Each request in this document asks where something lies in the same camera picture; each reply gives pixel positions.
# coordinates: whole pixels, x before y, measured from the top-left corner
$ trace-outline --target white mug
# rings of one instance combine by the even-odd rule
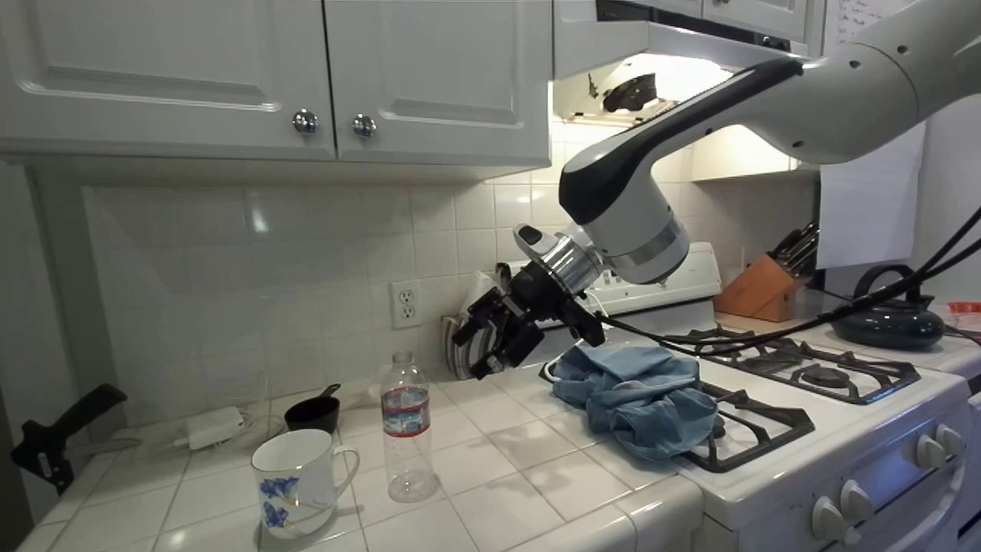
[[[354,455],[346,478],[334,485],[334,455]],[[299,431],[263,442],[252,455],[263,529],[280,539],[318,530],[337,513],[337,497],[361,465],[357,447],[334,447],[331,433]]]

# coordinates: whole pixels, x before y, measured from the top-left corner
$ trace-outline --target blue towel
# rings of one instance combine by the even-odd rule
[[[718,405],[696,386],[696,360],[653,343],[574,348],[551,392],[585,408],[596,433],[614,435],[637,460],[668,460],[701,444]]]

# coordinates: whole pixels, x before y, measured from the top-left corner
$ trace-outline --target electrical outlet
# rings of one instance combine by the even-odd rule
[[[408,324],[420,324],[424,314],[420,314],[420,283],[394,283],[394,324],[395,329],[408,329]]]

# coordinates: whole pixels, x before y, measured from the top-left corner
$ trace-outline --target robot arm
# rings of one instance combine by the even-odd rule
[[[473,306],[470,332],[492,311],[508,311],[520,342],[487,352],[503,365],[519,365],[537,348],[537,318],[560,318],[577,337],[602,343],[602,324],[574,298],[608,267],[628,283],[659,283],[688,257],[688,236],[651,167],[716,130],[741,124],[802,163],[845,163],[975,93],[977,0],[923,0],[822,62],[747,68],[574,157],[558,199],[577,224],[563,236],[520,227],[515,238],[530,264]]]

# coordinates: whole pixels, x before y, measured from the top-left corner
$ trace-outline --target white tile countertop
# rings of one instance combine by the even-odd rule
[[[631,465],[523,369],[434,386],[443,490],[424,502],[388,497],[377,405],[367,392],[341,392],[337,438],[360,447],[361,470],[326,530],[280,542],[261,530],[249,455],[283,433],[283,411],[306,396],[246,408],[241,435],[196,455],[171,444],[182,423],[139,431],[141,447],[96,458],[23,549],[628,552],[688,547],[701,518],[696,485]]]

